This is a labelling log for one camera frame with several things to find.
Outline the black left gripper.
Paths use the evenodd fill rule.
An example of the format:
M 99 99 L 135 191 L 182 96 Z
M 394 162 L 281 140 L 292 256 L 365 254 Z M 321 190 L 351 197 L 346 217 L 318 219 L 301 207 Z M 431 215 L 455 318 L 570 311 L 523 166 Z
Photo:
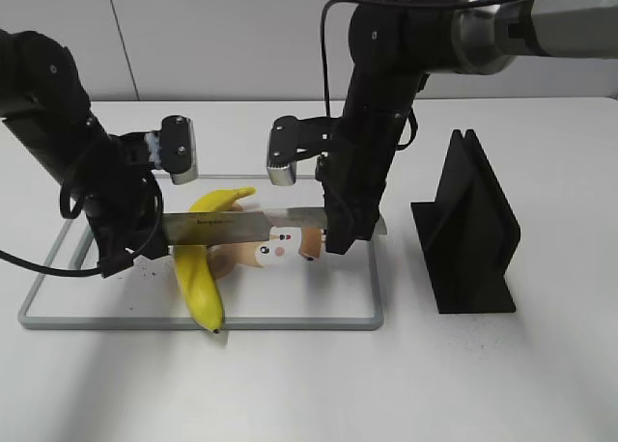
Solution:
M 61 179 L 60 212 L 85 213 L 98 246 L 98 272 L 111 276 L 144 256 L 169 254 L 163 198 L 145 132 L 93 140 Z

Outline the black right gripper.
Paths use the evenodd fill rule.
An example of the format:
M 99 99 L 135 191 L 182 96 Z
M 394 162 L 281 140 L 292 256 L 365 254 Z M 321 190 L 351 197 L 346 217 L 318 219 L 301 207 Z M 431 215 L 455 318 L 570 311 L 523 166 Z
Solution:
M 353 65 L 334 130 L 347 144 L 327 160 L 324 189 L 325 250 L 344 255 L 357 240 L 370 240 L 379 222 L 379 200 L 405 123 L 428 73 L 418 68 Z M 349 205 L 342 207 L 336 198 Z

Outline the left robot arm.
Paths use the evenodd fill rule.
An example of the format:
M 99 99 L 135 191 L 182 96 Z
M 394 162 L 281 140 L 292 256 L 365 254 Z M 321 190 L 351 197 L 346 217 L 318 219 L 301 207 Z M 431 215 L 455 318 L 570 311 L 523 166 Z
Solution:
M 69 49 L 35 32 L 1 34 L 1 120 L 59 184 L 66 220 L 85 215 L 98 246 L 90 269 L 61 269 L 2 252 L 43 275 L 108 277 L 140 257 L 168 255 L 163 198 L 142 133 L 108 134 L 91 108 Z

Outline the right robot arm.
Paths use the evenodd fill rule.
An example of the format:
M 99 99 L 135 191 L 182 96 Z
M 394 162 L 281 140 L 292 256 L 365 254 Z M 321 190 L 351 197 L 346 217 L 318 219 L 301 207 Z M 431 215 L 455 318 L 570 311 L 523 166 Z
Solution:
M 370 239 L 413 102 L 430 75 L 493 75 L 519 56 L 613 59 L 617 0 L 351 0 L 353 68 L 321 179 L 325 248 Z

